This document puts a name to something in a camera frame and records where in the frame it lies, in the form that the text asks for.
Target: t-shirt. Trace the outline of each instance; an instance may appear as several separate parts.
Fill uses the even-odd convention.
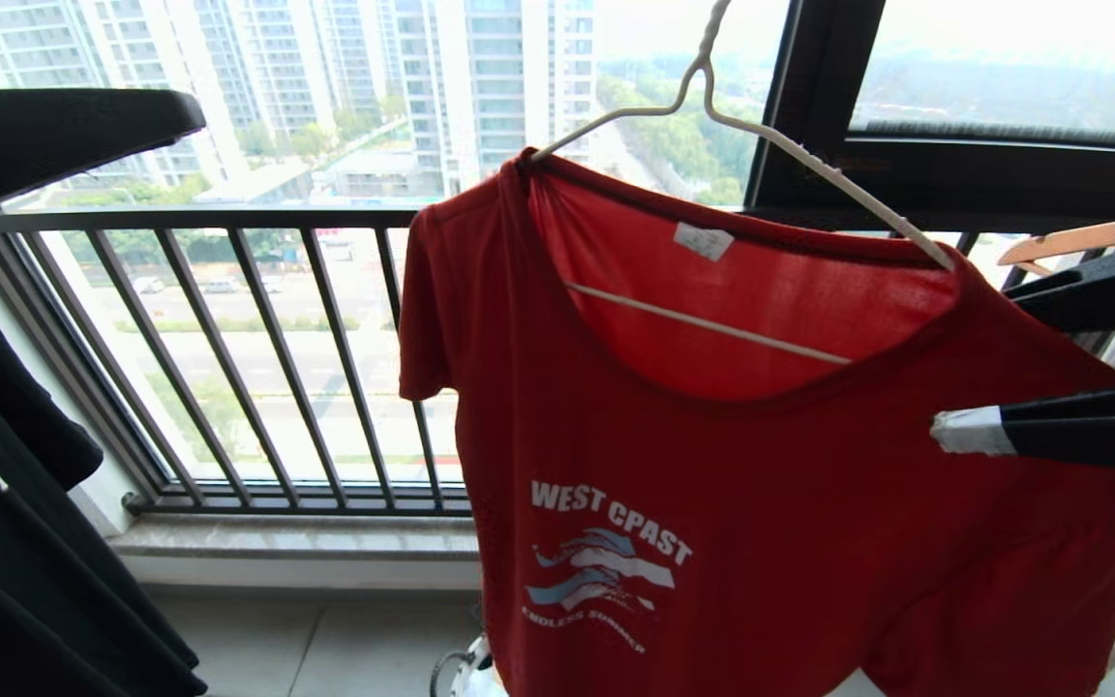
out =
[[[0,332],[0,697],[207,689],[195,654],[65,493],[100,459]]]
[[[1115,370],[948,246],[952,272],[531,153],[415,219],[399,327],[403,396],[458,393],[513,697],[820,697],[860,666],[891,697],[1096,691],[1115,471],[928,429]]]

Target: hanger hook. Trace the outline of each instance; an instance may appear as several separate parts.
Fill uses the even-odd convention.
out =
[[[721,19],[725,18],[725,12],[729,8],[730,0],[716,0],[716,4],[712,4],[712,12],[708,14],[708,26],[704,28],[704,40],[700,40],[699,58],[712,56],[712,45],[716,43],[716,36],[721,31]]]

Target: apartment building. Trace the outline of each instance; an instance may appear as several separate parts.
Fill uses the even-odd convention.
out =
[[[246,172],[220,85],[188,3],[0,0],[0,88],[169,88],[201,94],[209,127],[183,142],[99,167],[74,184],[147,178],[210,184]]]
[[[310,123],[336,130],[320,0],[197,0],[197,18],[236,127],[260,120],[279,143]]]
[[[378,0],[313,0],[321,54],[340,109],[378,114],[388,87],[388,37],[378,18]],[[392,18],[392,12],[386,14]],[[395,48],[395,61],[398,51]]]
[[[592,114],[592,0],[395,0],[416,162],[458,194]],[[588,143],[562,153],[588,158]]]

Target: clothes hanger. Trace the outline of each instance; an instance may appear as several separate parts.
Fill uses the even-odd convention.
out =
[[[1075,226],[1039,238],[1024,239],[1010,246],[996,263],[1004,267],[1017,265],[1037,275],[1051,275],[1053,271],[1035,261],[1047,260],[1049,256],[1098,250],[1103,246],[1115,246],[1115,222],[1109,224],[1093,224]]]
[[[708,114],[708,118],[711,118],[716,123],[727,125],[730,128],[738,128],[738,130],[744,130],[752,133],[754,136],[759,136],[765,138],[765,141],[777,145],[780,149],[786,151],[793,158],[802,163],[811,171],[817,173],[820,176],[824,177],[828,182],[832,182],[837,188],[845,191],[850,194],[851,199],[855,202],[862,204],[862,206],[875,213],[880,220],[885,221],[891,229],[898,231],[902,234],[902,238],[910,239],[923,250],[929,256],[932,256],[938,264],[942,268],[952,270],[954,268],[954,261],[934,242],[930,241],[920,229],[917,229],[914,224],[906,221],[905,217],[899,215],[884,203],[881,203],[872,194],[867,194],[859,185],[855,185],[853,181],[841,173],[840,168],[831,167],[820,159],[817,156],[809,154],[802,145],[794,143],[792,138],[788,138],[786,134],[777,130],[777,128],[769,128],[766,125],[747,123],[725,114],[717,112],[712,107],[712,90],[715,78],[712,75],[712,45],[716,41],[716,36],[721,31],[721,19],[725,18],[726,9],[729,9],[730,0],[716,0],[712,4],[711,17],[708,18],[708,27],[704,30],[704,39],[700,40],[699,54],[696,54],[691,65],[686,68],[686,74],[682,75],[681,84],[678,88],[678,97],[673,98],[672,105],[669,106],[632,106],[626,107],[626,109],[617,109],[610,112],[609,114],[603,114],[600,118],[597,118],[589,124],[583,125],[582,128],[578,128],[574,133],[569,134],[558,141],[553,145],[549,145],[543,151],[535,151],[532,154],[532,162],[539,162],[552,155],[554,151],[563,145],[570,145],[580,137],[586,136],[589,133],[601,128],[602,125],[607,123],[623,118],[623,116],[666,116],[669,114],[676,114],[682,103],[686,101],[687,89],[690,88],[691,78],[695,77],[696,71],[704,71],[704,112]],[[762,343],[765,346],[770,346],[774,349],[783,349],[783,351],[788,351],[792,354],[797,354],[802,356],[807,356],[811,358],[817,358],[820,361],[846,365],[850,362],[850,358],[844,356],[836,356],[834,354],[828,354],[825,351],[820,351],[817,348],[806,348],[806,346],[799,346],[796,343],[791,343],[788,341],[780,341],[778,339],[772,339],[772,337],[763,336],[760,333],[749,332],[735,327],[727,327],[724,323],[718,323],[714,321],[708,321],[701,318],[696,318],[692,314],[687,314],[682,312],[673,312],[665,308],[659,308],[656,304],[641,303],[639,300],[633,300],[631,297],[614,296],[612,292],[605,292],[602,290],[594,290],[594,288],[589,288],[585,285],[580,285],[575,282],[566,282],[566,287],[576,292],[583,292],[585,296],[601,297],[602,300],[611,301],[611,303],[629,306],[629,308],[634,308],[642,310],[643,312],[651,312],[656,314],[662,314],[662,317],[670,318],[672,320],[691,323],[691,326],[704,327],[709,331],[717,331],[718,333],[726,333],[729,336],[738,337],[738,339],[748,340],[756,343]]]

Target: metal railing bar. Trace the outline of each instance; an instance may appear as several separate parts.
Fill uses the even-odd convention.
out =
[[[231,250],[234,250],[240,269],[243,270],[244,281],[248,281],[248,289],[252,292],[256,310],[261,312],[261,320],[265,321],[265,331],[269,333],[270,342],[274,345],[274,352],[278,354],[278,362],[282,366],[282,374],[287,376],[287,384],[290,385],[291,394],[295,397],[295,406],[300,409],[300,416],[304,419],[309,436],[312,437],[312,446],[316,447],[318,458],[321,459],[321,467],[327,473],[329,488],[333,491],[338,504],[346,506],[347,493],[341,488],[341,480],[334,467],[333,458],[329,456],[324,437],[321,436],[318,416],[312,412],[309,396],[304,391],[304,381],[300,379],[300,371],[295,369],[295,360],[291,357],[290,348],[287,348],[287,341],[282,338],[282,327],[279,326],[278,318],[274,316],[274,307],[265,294],[265,285],[261,282],[261,273],[258,272],[256,261],[253,260],[252,251],[248,248],[244,231],[226,229],[226,234],[230,235]]]
[[[213,349],[213,357],[216,358],[217,365],[222,367],[222,372],[226,376],[226,383],[231,384],[231,390],[235,393],[235,400],[239,401],[240,409],[243,409],[244,416],[248,418],[248,424],[252,425],[252,432],[255,434],[256,441],[261,443],[261,449],[265,452],[265,458],[269,459],[269,466],[273,468],[274,476],[278,477],[278,484],[282,486],[282,492],[287,495],[288,502],[292,506],[298,506],[300,497],[298,497],[295,486],[291,484],[291,477],[287,473],[287,467],[282,466],[282,456],[278,454],[274,441],[271,439],[269,432],[265,429],[265,423],[262,422],[261,414],[256,410],[256,405],[252,401],[251,394],[248,393],[243,377],[239,375],[239,369],[236,369],[235,362],[231,359],[231,351],[226,349],[226,343],[222,340],[222,332],[217,331],[217,325],[213,321],[213,314],[210,313],[209,306],[204,303],[204,297],[201,296],[200,290],[195,287],[195,279],[192,277],[192,269],[187,265],[187,258],[180,250],[178,242],[174,239],[172,231],[158,229],[154,233],[157,234],[157,242],[163,246],[166,261],[172,267],[174,281],[178,282],[178,285],[183,289],[183,296],[187,297],[187,304],[191,304],[192,312],[195,313],[195,321],[200,323],[205,340],[209,340],[209,348]]]
[[[377,238],[377,253],[381,258],[381,274],[385,275],[385,294],[389,297],[394,330],[398,331],[400,312],[399,281],[398,272],[394,268],[394,252],[390,252],[389,234],[386,233],[385,226],[376,226],[376,229],[372,229],[372,234]],[[437,507],[442,509],[442,482],[437,478],[437,464],[433,455],[433,439],[429,436],[429,418],[424,414],[424,405],[420,401],[411,401],[411,412],[415,414],[416,428],[420,430],[420,449],[424,452],[424,466],[429,473],[433,498]]]
[[[201,485],[201,491],[209,498],[226,498],[234,497],[234,490],[225,484],[220,484],[215,481],[204,481],[198,482]],[[252,484],[248,482],[248,493],[252,494],[253,503],[258,498],[269,497],[269,498],[283,498],[284,494],[282,487],[275,484]],[[333,500],[334,495],[329,486],[324,484],[319,484],[318,482],[298,482],[295,484],[295,490],[300,494],[300,500],[307,498],[329,498]],[[381,498],[380,488],[376,484],[369,484],[365,481],[363,484],[343,484],[343,491],[347,493],[347,500],[353,498]],[[183,495],[183,491],[177,485],[167,485],[161,491],[163,495]],[[467,490],[457,486],[445,486],[442,490],[443,497],[447,500],[467,500]],[[430,502],[433,500],[433,491],[429,488],[428,482],[415,482],[415,485],[395,485],[394,486],[394,497],[399,500],[399,502]]]
[[[292,515],[292,516],[386,516],[386,517],[433,517],[434,503],[416,504],[406,506],[386,507],[385,502],[367,504],[352,502],[348,506],[338,506],[332,498],[304,498],[300,507],[288,506],[282,498],[261,500],[260,504],[248,509],[235,503],[233,498],[214,498],[211,503],[201,509],[192,509],[191,503],[183,502],[182,498],[172,500],[159,498],[157,503],[143,506],[143,511],[149,513],[251,513],[251,515]],[[468,502],[455,502],[448,504],[442,511],[444,516],[468,517],[473,514],[473,509]]]
[[[84,346],[71,337],[68,319],[59,312],[54,298],[32,264],[26,263],[22,246],[14,239],[0,238],[0,292],[14,317],[35,339],[36,348],[43,356],[50,370],[62,385],[101,385],[91,358]],[[107,449],[132,473],[137,494],[156,498],[165,484],[149,454],[133,437],[124,436],[120,423],[123,412],[105,393],[98,389],[71,389],[71,397],[101,435]]]
[[[1026,278],[1026,269],[1014,267],[1009,270],[1009,275],[1005,277],[1005,282],[1001,283],[1001,290],[1010,290],[1018,283],[1022,282]]]
[[[188,206],[59,210],[45,213],[0,215],[0,233],[37,230],[138,230],[138,229],[359,229],[359,226],[408,226],[417,209],[388,211],[347,210],[321,206]]]
[[[961,233],[958,239],[958,252],[961,252],[963,256],[970,256],[970,251],[973,250],[977,242],[979,242],[979,234],[977,232]]]
[[[79,330],[80,335],[85,337],[91,349],[94,356],[97,357],[98,362],[101,365],[106,374],[109,375],[112,383],[115,388],[118,389],[119,394],[123,396],[124,401],[128,403],[129,409],[132,409],[133,415],[140,423],[142,428],[145,429],[146,436],[149,437],[152,443],[157,446],[163,458],[166,458],[167,465],[174,472],[174,476],[178,477],[180,484],[183,490],[186,491],[187,495],[191,495],[192,500],[200,504],[204,503],[204,495],[201,494],[201,490],[185,468],[182,467],[178,455],[174,453],[172,446],[163,436],[163,430],[154,420],[149,409],[145,407],[140,398],[140,394],[136,393],[136,389],[132,385],[132,380],[128,380],[128,376],[124,374],[119,361],[115,360],[114,354],[110,351],[109,346],[106,345],[106,340],[103,339],[101,332],[98,331],[96,323],[93,322],[93,318],[89,313],[85,311],[85,306],[80,303],[79,297],[76,294],[76,290],[71,288],[70,282],[67,281],[67,277],[62,274],[62,271],[58,268],[55,256],[50,254],[49,248],[46,246],[43,239],[40,239],[39,233],[26,234],[26,242],[28,248],[32,251],[33,258],[37,260],[37,265],[49,279],[50,287],[54,287],[59,301],[66,306],[67,312],[71,314],[71,320],[76,322],[76,328]]]
[[[350,352],[350,342],[347,341],[347,328],[341,321],[341,312],[338,310],[338,299],[333,292],[333,284],[329,282],[329,273],[324,265],[324,258],[321,255],[321,245],[318,243],[313,229],[300,231],[300,238],[304,240],[304,250],[309,253],[309,265],[312,268],[312,277],[318,284],[318,292],[321,294],[321,303],[329,318],[329,329],[333,331],[333,343],[338,349],[338,360],[341,361],[347,379],[347,387],[350,389],[350,399],[355,401],[356,415],[359,416],[359,427],[363,429],[363,441],[368,443],[368,455],[372,458],[372,467],[377,471],[377,480],[380,481],[381,495],[385,502],[394,505],[394,491],[390,487],[389,473],[385,471],[385,458],[381,456],[381,446],[377,441],[377,428],[372,425],[372,416],[368,412],[368,400],[363,397],[363,386],[359,383],[359,371],[356,370],[356,360]]]
[[[97,252],[99,260],[101,260],[101,265],[106,267],[106,272],[110,274],[110,282],[114,282],[115,289],[119,291],[120,300],[128,307],[128,313],[132,314],[132,319],[136,322],[138,329],[140,329],[140,336],[149,345],[157,365],[163,369],[169,384],[172,384],[174,393],[178,394],[178,400],[182,403],[183,409],[191,416],[192,423],[195,424],[195,428],[200,432],[204,444],[209,446],[209,453],[213,454],[213,459],[216,461],[217,467],[222,468],[222,474],[231,483],[231,486],[235,488],[235,494],[239,495],[240,502],[244,506],[251,506],[252,496],[244,488],[244,482],[239,478],[239,473],[235,472],[230,456],[223,449],[222,443],[217,441],[216,433],[213,432],[213,427],[210,425],[210,419],[204,415],[200,403],[195,400],[195,396],[188,388],[186,380],[183,379],[178,366],[174,362],[172,355],[169,355],[166,343],[163,342],[163,337],[157,333],[157,329],[154,327],[154,322],[151,321],[149,313],[145,311],[145,306],[143,306],[140,298],[136,297],[136,292],[132,290],[132,283],[128,282],[128,272],[124,270],[118,254],[115,254],[114,250],[112,250],[106,231],[89,230],[85,232],[89,235],[89,242],[93,242],[93,251]],[[186,468],[183,467],[182,463],[178,466],[180,468],[176,473],[186,473]]]

